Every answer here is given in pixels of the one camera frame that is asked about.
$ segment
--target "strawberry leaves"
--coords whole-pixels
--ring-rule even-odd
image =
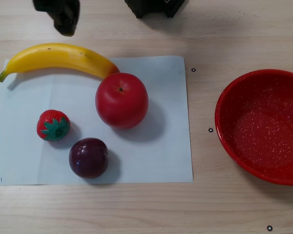
[[[68,133],[70,122],[64,117],[61,118],[60,122],[54,118],[53,123],[44,122],[44,126],[46,130],[41,130],[46,135],[44,140],[54,141],[62,139]]]

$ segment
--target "table surface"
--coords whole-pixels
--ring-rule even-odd
[[[0,234],[293,234],[293,187],[242,171],[222,148],[222,90],[258,69],[293,72],[293,0],[189,0],[136,19],[122,0],[81,0],[67,38],[31,0],[0,0],[0,72],[26,47],[66,42],[106,57],[185,58],[193,183],[0,186]]]

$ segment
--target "yellow banana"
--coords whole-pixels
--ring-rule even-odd
[[[49,43],[36,45],[16,54],[0,74],[0,82],[11,73],[49,67],[75,69],[103,79],[119,72],[114,63],[92,50],[63,43]]]

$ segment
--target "plum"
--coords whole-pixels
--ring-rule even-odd
[[[69,165],[81,178],[94,179],[107,168],[107,147],[96,138],[85,138],[76,142],[69,152]]]

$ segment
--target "toy strawberry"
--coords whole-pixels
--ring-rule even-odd
[[[61,111],[43,112],[37,123],[37,134],[47,141],[61,140],[70,129],[68,117]]]

